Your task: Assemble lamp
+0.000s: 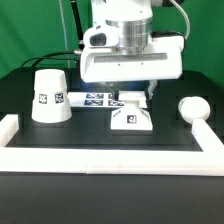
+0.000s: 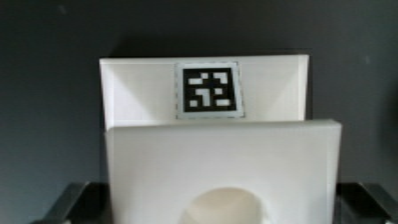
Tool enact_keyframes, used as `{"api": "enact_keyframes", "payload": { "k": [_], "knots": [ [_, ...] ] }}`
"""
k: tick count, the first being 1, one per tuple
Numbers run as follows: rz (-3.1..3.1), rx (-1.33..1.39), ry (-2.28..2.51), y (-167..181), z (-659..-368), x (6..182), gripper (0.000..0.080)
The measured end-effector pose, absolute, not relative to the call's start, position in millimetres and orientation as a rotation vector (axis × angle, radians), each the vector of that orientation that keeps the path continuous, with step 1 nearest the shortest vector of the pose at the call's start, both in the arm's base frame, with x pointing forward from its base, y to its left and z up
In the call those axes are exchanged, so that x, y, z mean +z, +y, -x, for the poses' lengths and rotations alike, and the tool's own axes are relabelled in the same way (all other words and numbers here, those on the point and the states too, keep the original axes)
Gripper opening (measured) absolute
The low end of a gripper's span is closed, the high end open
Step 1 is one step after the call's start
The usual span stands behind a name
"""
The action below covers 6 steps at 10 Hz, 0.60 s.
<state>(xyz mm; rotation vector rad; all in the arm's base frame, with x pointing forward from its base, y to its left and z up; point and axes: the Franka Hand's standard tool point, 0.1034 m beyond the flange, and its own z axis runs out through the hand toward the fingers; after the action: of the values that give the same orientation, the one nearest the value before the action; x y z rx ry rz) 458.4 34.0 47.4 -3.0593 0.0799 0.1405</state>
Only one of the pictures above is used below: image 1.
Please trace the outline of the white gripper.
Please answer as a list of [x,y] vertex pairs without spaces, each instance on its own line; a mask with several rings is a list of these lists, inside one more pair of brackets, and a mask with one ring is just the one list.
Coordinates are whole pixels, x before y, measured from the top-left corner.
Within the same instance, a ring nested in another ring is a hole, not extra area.
[[[149,81],[148,96],[153,98],[157,80],[177,79],[182,74],[185,39],[182,36],[154,38],[143,53],[117,54],[113,48],[85,48],[81,55],[80,73],[86,83]],[[119,91],[106,83],[113,99]]]

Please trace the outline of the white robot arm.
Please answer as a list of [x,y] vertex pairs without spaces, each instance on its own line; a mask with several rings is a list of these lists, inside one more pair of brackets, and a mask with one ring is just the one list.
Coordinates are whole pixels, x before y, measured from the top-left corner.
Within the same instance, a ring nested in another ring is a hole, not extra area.
[[152,29],[154,7],[181,10],[184,0],[91,0],[93,27],[83,37],[80,75],[86,83],[159,80],[182,74],[186,34]]

